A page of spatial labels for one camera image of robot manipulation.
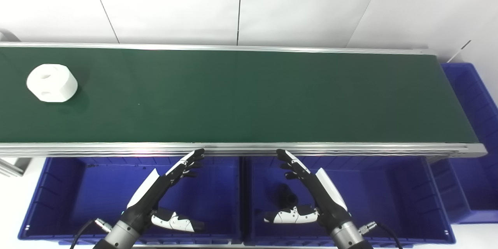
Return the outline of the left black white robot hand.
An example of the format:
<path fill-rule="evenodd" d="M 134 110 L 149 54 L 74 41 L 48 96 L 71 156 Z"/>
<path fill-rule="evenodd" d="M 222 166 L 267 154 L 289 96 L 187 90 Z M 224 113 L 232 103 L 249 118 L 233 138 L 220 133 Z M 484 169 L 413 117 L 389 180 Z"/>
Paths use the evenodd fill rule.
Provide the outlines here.
<path fill-rule="evenodd" d="M 166 192 L 176 185 L 181 178 L 195 177 L 192 168 L 200 168 L 201 160 L 204 159 L 203 148 L 196 149 L 174 164 L 167 173 L 159 175 L 157 170 L 153 170 L 150 177 L 155 181 L 144 182 L 140 187 L 148 187 L 142 196 L 133 196 L 127 209 L 122 213 L 120 221 L 124 223 L 127 231 L 135 231 L 139 235 L 143 234 L 152 224 L 162 228 L 186 231 L 202 232 L 205 224 L 200 221 L 188 219 L 188 217 L 178 214 L 176 211 L 159 207 L 159 202 Z"/>

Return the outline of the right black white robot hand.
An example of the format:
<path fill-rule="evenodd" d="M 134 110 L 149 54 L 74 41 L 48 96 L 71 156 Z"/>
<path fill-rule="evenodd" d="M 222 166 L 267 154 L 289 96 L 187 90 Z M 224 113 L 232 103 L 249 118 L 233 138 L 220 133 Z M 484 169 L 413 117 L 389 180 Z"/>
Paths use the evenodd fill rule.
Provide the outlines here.
<path fill-rule="evenodd" d="M 351 221 L 344 200 L 325 172 L 320 168 L 312 173 L 296 156 L 284 149 L 277 149 L 276 156 L 288 169 L 286 179 L 299 179 L 308 189 L 315 206 L 289 206 L 264 214 L 264 221 L 273 224 L 304 224 L 318 222 L 328 233 Z"/>

